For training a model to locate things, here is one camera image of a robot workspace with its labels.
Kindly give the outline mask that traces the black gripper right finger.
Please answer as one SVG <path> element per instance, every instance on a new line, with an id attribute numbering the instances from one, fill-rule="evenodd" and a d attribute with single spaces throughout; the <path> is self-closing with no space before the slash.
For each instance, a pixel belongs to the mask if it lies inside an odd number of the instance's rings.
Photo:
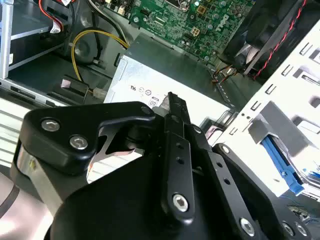
<path id="1" fill-rule="evenodd" d="M 186 102 L 174 114 L 189 143 L 194 219 L 182 240 L 310 240 L 305 224 L 225 144 L 209 146 Z"/>

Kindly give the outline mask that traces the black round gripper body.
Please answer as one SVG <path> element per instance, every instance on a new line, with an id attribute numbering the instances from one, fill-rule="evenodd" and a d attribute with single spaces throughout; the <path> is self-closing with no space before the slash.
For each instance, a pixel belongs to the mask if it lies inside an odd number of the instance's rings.
<path id="1" fill-rule="evenodd" d="M 49 229 L 51 240 L 182 240 L 191 222 L 174 222 L 158 202 L 163 164 L 150 153 L 69 196 Z"/>

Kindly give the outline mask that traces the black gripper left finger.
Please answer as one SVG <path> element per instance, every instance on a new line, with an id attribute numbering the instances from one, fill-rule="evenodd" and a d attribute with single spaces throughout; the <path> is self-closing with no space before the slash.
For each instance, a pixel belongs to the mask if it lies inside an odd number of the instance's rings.
<path id="1" fill-rule="evenodd" d="M 89 166 L 134 150 L 163 164 L 157 199 L 173 222 L 192 222 L 195 197 L 186 102 L 169 92 L 158 108 L 139 101 L 30 111 L 19 134 L 18 169 L 52 214 L 86 185 Z"/>

